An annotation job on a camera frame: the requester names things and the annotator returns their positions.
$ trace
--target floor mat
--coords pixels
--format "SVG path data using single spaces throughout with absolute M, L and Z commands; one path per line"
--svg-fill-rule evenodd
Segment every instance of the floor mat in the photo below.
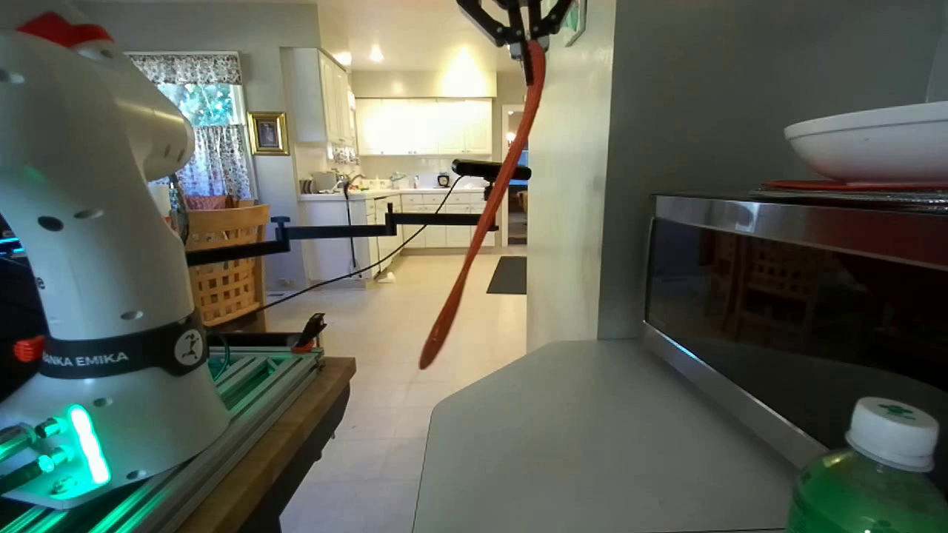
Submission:
M 486 292 L 526 292 L 526 258 L 500 258 Z

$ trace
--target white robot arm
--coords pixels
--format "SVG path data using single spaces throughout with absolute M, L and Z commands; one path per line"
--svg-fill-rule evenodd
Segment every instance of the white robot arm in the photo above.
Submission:
M 109 476 L 49 495 L 82 476 L 77 461 L 15 495 L 70 507 L 180 465 L 229 425 L 183 245 L 146 186 L 187 162 L 193 137 L 69 2 L 0 6 L 0 109 L 0 212 L 29 254 L 49 329 L 37 374 L 3 399 L 0 424 L 88 412 Z

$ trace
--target bottle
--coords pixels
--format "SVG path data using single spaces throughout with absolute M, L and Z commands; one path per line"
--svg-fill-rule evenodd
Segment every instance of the bottle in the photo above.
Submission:
M 948 533 L 948 504 L 934 471 L 940 419 L 928 412 L 861 396 L 846 445 L 793 483 L 791 533 Z

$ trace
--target white tile floor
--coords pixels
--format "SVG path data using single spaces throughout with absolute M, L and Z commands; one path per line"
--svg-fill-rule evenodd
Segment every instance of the white tile floor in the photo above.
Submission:
M 461 254 L 412 252 L 393 265 L 393 282 L 322 286 L 266 314 L 273 329 L 300 329 L 300 320 L 325 311 L 325 356 L 356 359 L 347 416 L 288 504 L 288 533 L 412 529 L 432 406 L 526 345 L 526 300 L 486 292 L 498 258 L 476 258 L 461 311 L 430 369 L 417 369 L 417 353 Z

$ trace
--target orange stick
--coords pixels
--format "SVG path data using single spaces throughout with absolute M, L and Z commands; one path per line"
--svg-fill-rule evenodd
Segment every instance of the orange stick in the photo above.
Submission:
M 466 252 L 461 273 L 457 276 L 457 282 L 452 282 L 452 286 L 449 286 L 449 292 L 448 292 L 448 300 L 440 305 L 440 314 L 439 314 L 439 320 L 432 322 L 432 332 L 424 341 L 424 350 L 421 350 L 421 359 L 417 359 L 421 369 L 426 369 L 439 359 L 439 353 L 440 353 L 440 345 L 443 345 L 443 341 L 449 334 L 452 316 L 457 316 L 457 311 L 461 305 L 461 292 L 466 292 L 466 283 L 467 283 L 470 264 L 474 264 L 474 258 L 476 258 L 476 252 L 482 245 L 486 231 L 494 221 L 494 212 L 498 212 L 498 206 L 500 206 L 500 202 L 506 196 L 509 178 L 514 172 L 514 162 L 522 160 L 522 150 L 525 150 L 525 144 L 531 140 L 531 128 L 534 128 L 534 119 L 535 119 L 535 109 L 538 109 L 538 100 L 541 100 L 546 51 L 535 42 L 531 42 L 526 52 L 531 52 L 531 66 L 534 66 L 534 82 L 526 89 L 526 103 L 525 103 L 522 123 L 517 123 L 514 140 L 511 140 L 511 144 L 506 150 L 506 160 L 504 160 L 504 165 L 498 172 L 494 190 L 492 190 L 492 196 L 488 196 L 488 202 L 486 202 L 486 206 L 479 212 L 479 221 L 474 227 L 470 245 Z

